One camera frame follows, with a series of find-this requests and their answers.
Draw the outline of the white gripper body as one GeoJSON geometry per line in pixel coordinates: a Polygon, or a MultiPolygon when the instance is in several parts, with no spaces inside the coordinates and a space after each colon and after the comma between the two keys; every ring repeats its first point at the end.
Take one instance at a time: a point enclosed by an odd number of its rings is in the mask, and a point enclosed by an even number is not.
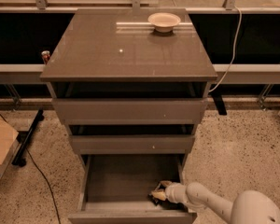
{"type": "Polygon", "coordinates": [[[165,196],[171,203],[188,204],[189,198],[186,194],[187,187],[180,183],[172,183],[165,189],[165,196]]]}

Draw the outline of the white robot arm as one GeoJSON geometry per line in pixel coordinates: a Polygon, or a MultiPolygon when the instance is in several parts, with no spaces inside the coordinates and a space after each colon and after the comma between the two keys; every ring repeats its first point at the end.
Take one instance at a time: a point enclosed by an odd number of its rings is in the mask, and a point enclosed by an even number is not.
{"type": "Polygon", "coordinates": [[[184,185],[162,180],[150,195],[155,202],[182,203],[196,212],[209,208],[227,224],[280,224],[279,207],[255,190],[246,190],[231,202],[198,182],[184,185]]]}

